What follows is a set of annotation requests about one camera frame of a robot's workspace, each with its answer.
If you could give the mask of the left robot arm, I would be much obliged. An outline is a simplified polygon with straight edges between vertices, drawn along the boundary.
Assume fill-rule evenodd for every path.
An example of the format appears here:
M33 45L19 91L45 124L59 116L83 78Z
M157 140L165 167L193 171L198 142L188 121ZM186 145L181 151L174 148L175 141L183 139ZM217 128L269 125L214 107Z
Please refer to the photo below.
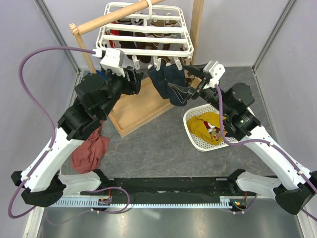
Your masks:
M104 73L82 78L75 87L77 97L58 120L55 138L48 142L48 148L42 150L29 168L12 173L14 184L23 188L21 197L26 204L48 207L64 196L84 191L107 193L107 177L99 169L81 175L58 174L70 154L107 119L121 95L140 92L142 72L129 66L123 76L110 69Z

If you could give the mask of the navy patterned sock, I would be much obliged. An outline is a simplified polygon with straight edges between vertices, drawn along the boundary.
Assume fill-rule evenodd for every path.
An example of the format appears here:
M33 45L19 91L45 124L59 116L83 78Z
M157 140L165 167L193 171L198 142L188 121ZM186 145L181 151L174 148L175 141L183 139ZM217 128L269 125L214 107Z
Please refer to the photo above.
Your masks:
M167 91L166 81L164 77L163 67L161 66L159 70L153 65L148 66L148 76L152 81L153 86L163 99L168 99L169 94Z

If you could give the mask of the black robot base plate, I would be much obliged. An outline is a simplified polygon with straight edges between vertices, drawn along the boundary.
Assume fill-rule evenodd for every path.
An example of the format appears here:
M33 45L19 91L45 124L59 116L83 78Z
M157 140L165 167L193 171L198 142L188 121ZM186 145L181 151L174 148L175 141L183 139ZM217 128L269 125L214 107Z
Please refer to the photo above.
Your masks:
M132 204L218 203L221 196L255 195L243 192L229 177L113 178L98 189L113 186L126 190Z

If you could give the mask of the beige brown argyle sock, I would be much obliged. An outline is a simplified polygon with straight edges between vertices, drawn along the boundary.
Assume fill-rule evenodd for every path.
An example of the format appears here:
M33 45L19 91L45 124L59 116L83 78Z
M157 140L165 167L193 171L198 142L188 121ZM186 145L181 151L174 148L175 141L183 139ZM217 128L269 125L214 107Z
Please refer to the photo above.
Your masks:
M192 84L194 84L194 86L197 86L202 81L199 77L196 77L188 70L184 70L184 75L186 87L190 87L192 86Z

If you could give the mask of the white plastic clip hanger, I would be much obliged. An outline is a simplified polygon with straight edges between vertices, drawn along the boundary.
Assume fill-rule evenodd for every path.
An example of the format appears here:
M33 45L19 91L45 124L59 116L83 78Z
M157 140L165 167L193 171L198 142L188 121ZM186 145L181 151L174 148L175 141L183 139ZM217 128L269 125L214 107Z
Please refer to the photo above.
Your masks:
M168 62L181 67L190 62L194 47L183 10L154 5L152 14L141 10L102 26L96 39L98 50L121 50L136 69L145 64Z

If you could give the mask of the white plastic laundry basket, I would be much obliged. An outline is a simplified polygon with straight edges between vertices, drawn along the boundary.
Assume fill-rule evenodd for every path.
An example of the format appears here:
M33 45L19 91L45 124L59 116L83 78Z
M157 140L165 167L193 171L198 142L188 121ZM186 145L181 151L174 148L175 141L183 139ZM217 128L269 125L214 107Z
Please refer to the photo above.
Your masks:
M220 133L219 111L209 104L189 109L183 117L186 133L201 152L228 146Z

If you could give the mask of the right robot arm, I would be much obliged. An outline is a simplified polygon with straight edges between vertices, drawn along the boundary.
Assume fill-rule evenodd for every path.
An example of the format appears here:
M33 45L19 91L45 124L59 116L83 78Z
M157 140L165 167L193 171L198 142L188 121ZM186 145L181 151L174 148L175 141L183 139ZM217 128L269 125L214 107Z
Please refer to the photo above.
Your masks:
M276 175L276 178L269 178L236 170L231 174L233 179L227 182L228 192L232 195L242 191L264 195L275 200L289 214L297 215L317 193L317 173L293 159L249 111L255 101L249 85L236 83L223 91L219 81L225 68L217 61L185 68L200 79L198 85L181 87L169 83L168 86L187 99L201 97L216 108L219 111L218 128L221 133L228 132L236 142L222 140L229 146L247 146Z

